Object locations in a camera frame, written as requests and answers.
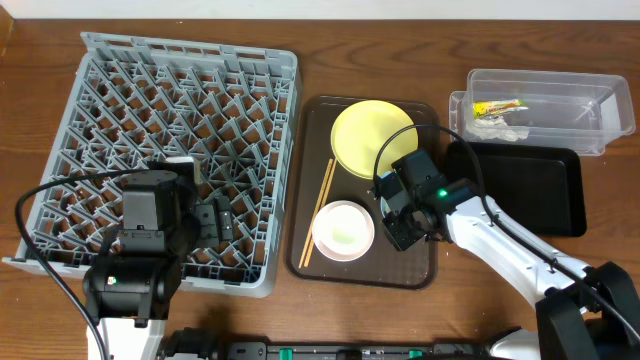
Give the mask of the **light blue bowl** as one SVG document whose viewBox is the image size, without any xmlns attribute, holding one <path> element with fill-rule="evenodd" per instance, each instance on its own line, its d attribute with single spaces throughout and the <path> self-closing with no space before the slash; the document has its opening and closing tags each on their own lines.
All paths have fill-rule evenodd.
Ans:
<svg viewBox="0 0 640 360">
<path fill-rule="evenodd" d="M 380 204 L 380 211 L 383 217 L 392 212 L 390 201 L 396 194 L 395 174 L 387 171 L 376 182 L 377 198 Z"/>
</svg>

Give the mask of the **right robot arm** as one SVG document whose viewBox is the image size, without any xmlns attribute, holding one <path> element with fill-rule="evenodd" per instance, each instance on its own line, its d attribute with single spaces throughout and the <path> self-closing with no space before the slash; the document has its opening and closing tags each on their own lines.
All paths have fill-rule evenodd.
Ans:
<svg viewBox="0 0 640 360">
<path fill-rule="evenodd" d="M 639 294 L 619 265 L 593 267 L 557 250 L 505 214 L 481 179 L 448 182 L 422 149 L 375 174 L 371 191 L 388 207 L 382 223 L 397 250 L 440 236 L 488 264 L 534 308 L 536 331 L 506 332 L 489 358 L 638 358 Z"/>
</svg>

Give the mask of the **green snack wrapper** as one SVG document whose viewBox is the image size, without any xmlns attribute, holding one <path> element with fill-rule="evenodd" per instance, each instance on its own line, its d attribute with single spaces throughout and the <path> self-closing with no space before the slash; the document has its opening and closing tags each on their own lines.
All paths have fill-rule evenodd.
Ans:
<svg viewBox="0 0 640 360">
<path fill-rule="evenodd" d="M 475 119 L 482 119 L 528 109 L 529 107 L 519 99 L 484 101 L 473 104 L 473 115 Z"/>
</svg>

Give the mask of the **white small cup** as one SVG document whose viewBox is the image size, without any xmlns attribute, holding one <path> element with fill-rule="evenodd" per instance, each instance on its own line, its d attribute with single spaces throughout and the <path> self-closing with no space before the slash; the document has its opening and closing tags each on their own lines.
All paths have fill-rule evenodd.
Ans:
<svg viewBox="0 0 640 360">
<path fill-rule="evenodd" d="M 333 251 L 355 252 L 367 242 L 367 221 L 357 208 L 348 205 L 337 206 L 328 212 L 326 220 L 323 242 Z"/>
</svg>

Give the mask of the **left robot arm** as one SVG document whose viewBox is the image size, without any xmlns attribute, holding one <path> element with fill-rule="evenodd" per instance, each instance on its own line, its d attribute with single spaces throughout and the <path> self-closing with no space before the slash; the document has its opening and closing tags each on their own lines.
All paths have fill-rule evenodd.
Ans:
<svg viewBox="0 0 640 360">
<path fill-rule="evenodd" d="M 89 358 L 217 358 L 209 331 L 167 336 L 165 327 L 188 255 L 232 240 L 229 199 L 200 199 L 200 163 L 190 156 L 151 161 L 126 180 L 123 222 L 106 235 L 83 279 Z"/>
</svg>

